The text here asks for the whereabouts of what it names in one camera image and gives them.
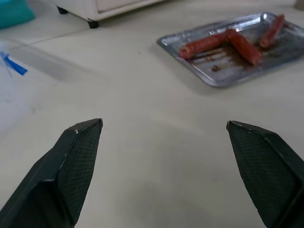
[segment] silver baking tray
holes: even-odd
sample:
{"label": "silver baking tray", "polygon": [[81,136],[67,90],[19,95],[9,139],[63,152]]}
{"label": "silver baking tray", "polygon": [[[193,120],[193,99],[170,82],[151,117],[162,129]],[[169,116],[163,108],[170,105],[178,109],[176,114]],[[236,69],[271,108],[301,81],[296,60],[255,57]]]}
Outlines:
{"label": "silver baking tray", "polygon": [[[275,17],[272,13],[262,12],[216,22],[164,36],[158,39],[157,43],[207,84],[227,87],[260,76],[304,56],[304,29],[290,22],[285,23],[271,48],[264,50],[259,47],[260,37],[270,27]],[[231,28],[260,49],[263,60],[259,65],[249,65],[230,44],[200,53],[189,61],[178,57],[181,46]]]}

